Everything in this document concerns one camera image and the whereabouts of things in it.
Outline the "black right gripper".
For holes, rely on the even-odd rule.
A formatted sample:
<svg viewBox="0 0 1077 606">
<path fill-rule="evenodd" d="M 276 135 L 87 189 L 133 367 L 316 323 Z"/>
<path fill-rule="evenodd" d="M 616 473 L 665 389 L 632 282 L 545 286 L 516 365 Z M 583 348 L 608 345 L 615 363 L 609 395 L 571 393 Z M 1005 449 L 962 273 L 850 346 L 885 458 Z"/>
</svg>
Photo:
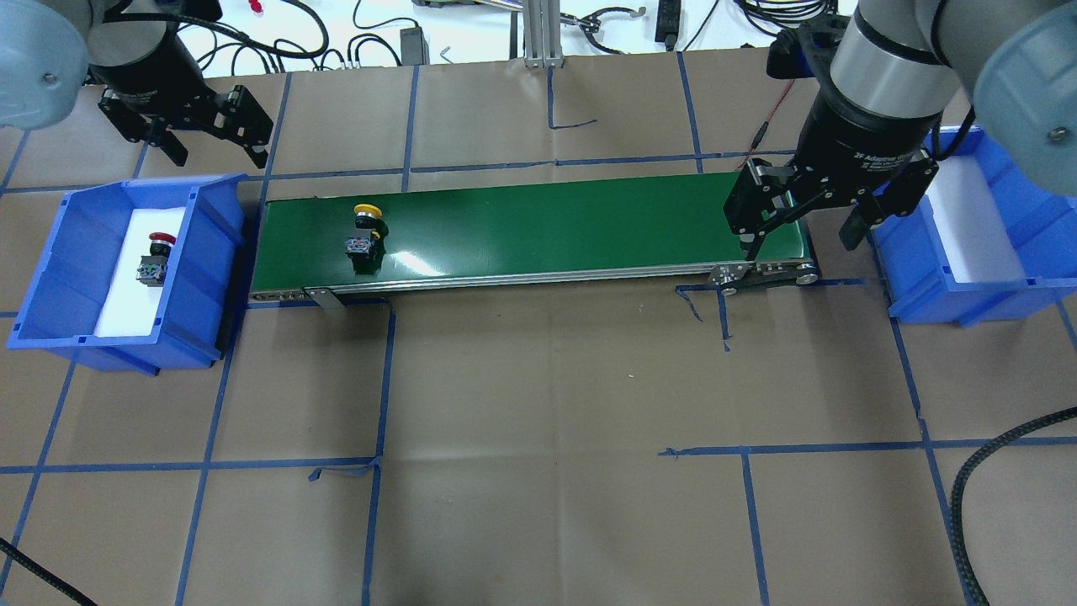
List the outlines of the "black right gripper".
<svg viewBox="0 0 1077 606">
<path fill-rule="evenodd" d="M 854 206 L 839 230 L 847 252 L 876 224 L 910 215 L 938 172 L 923 147 L 938 119 L 939 104 L 918 116 L 875 114 L 822 86 L 792 161 L 746 163 L 724 202 L 744 260 L 756 260 L 770 234 L 815 210 Z"/>
</svg>

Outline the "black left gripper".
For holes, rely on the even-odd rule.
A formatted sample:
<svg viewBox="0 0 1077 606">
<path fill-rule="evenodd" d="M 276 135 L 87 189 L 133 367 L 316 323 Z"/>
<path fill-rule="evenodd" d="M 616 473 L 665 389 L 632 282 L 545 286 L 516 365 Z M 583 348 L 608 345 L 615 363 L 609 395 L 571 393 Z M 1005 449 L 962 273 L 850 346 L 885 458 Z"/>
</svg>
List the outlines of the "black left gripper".
<svg viewBox="0 0 1077 606">
<path fill-rule="evenodd" d="M 94 24 L 89 72 L 104 85 L 98 108 L 129 142 L 145 142 L 184 167 L 188 150 L 178 131 L 202 131 L 242 147 L 264 170 L 272 119 L 246 86 L 219 93 L 202 77 L 170 22 Z"/>
</svg>

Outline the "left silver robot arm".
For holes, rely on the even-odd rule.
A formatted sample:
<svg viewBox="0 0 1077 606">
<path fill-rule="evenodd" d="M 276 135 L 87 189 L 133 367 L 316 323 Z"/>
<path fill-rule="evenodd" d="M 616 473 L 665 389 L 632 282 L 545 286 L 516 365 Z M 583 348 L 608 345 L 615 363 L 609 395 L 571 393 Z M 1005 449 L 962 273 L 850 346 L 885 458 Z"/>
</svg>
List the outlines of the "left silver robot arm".
<svg viewBox="0 0 1077 606">
<path fill-rule="evenodd" d="M 272 119 L 242 85 L 215 91 L 181 24 L 220 22 L 216 1 L 4 1 L 3 125 L 42 130 L 68 118 L 86 82 L 103 84 L 98 107 L 118 133 L 188 160 L 180 131 L 202 131 L 267 163 Z"/>
</svg>

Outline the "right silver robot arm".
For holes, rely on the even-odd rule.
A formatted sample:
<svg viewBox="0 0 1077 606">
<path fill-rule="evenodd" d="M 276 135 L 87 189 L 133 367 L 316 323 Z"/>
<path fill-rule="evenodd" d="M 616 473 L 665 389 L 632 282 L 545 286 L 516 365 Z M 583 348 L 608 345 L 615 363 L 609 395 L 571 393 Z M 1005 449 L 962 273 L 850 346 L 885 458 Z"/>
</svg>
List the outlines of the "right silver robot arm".
<svg viewBox="0 0 1077 606">
<path fill-rule="evenodd" d="M 749 160 L 724 203 L 746 260 L 812 211 L 851 208 L 849 250 L 910 215 L 959 149 L 933 131 L 959 91 L 963 130 L 980 126 L 1031 183 L 1074 196 L 1073 1 L 861 1 L 778 34 L 767 73 L 813 79 L 819 95 L 792 160 Z"/>
</svg>

